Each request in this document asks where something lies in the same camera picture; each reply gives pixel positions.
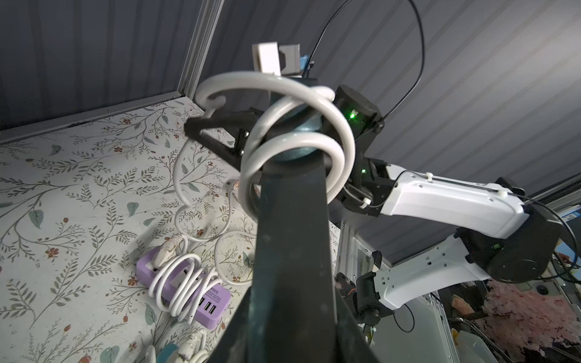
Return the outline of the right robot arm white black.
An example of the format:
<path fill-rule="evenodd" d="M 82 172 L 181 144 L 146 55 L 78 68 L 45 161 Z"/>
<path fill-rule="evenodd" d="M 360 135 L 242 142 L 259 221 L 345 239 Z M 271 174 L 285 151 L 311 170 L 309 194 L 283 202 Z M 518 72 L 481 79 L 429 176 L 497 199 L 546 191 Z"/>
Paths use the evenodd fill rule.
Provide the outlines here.
<path fill-rule="evenodd" d="M 348 296 L 365 325 L 419 296 L 467 281 L 520 284 L 541 276 L 563 219 L 504 179 L 478 184 L 435 177 L 365 157 L 383 129 L 378 108 L 349 86 L 332 90 L 299 80 L 233 72 L 204 81 L 195 95 L 204 116 L 185 134 L 240 172 L 239 202 L 263 219 L 256 192 L 264 165 L 302 160 L 315 150 L 330 158 L 327 198 L 368 216 L 410 216 L 455 225 L 430 251 L 387 272 L 369 272 Z"/>

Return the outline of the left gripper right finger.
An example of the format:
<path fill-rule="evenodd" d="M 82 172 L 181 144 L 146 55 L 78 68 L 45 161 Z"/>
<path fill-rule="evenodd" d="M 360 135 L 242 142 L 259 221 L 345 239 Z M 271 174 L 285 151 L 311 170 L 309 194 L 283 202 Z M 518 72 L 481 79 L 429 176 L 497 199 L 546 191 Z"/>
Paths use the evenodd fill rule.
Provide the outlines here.
<path fill-rule="evenodd" d="M 378 363 L 374 353 L 366 344 L 353 314 L 340 295 L 340 291 L 335 290 L 334 296 L 336 308 L 336 358 L 334 361 Z"/>

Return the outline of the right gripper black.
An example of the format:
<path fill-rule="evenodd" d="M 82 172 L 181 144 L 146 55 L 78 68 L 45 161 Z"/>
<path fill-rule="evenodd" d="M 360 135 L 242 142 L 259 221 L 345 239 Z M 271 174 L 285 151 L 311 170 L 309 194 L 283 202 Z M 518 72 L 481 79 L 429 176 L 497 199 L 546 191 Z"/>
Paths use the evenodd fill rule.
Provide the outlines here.
<path fill-rule="evenodd" d="M 266 90 L 271 93 L 270 106 L 283 99 L 283 94 L 271 86 L 264 85 L 263 79 L 246 77 L 240 83 L 235 77 L 210 77 L 198 86 L 196 102 L 203 107 L 204 116 L 191 117 L 185 122 L 185 135 L 222 158 L 238 171 L 242 168 L 245 147 L 250 143 L 252 131 L 257 131 L 258 121 L 266 113 L 251 107 L 247 110 L 228 114 L 214 112 L 226 103 L 225 91 L 236 89 Z M 349 86 L 339 86 L 334 92 L 333 104 L 345 116 L 353 133 L 355 157 L 351 171 L 363 168 L 363 96 Z M 293 132 L 320 132 L 339 145 L 343 142 L 338 131 L 320 112 L 309 104 L 292 106 L 283 113 L 271 128 L 261 134 L 258 145 Z"/>

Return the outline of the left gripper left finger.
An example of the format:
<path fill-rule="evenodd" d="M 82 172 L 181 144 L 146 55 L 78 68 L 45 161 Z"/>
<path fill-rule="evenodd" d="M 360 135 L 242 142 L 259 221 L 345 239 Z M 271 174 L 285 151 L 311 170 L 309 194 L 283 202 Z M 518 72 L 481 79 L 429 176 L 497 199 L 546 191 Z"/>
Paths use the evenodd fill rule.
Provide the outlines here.
<path fill-rule="evenodd" d="M 258 362 L 259 313 L 255 288 L 243 296 L 233 318 L 207 362 Z"/>

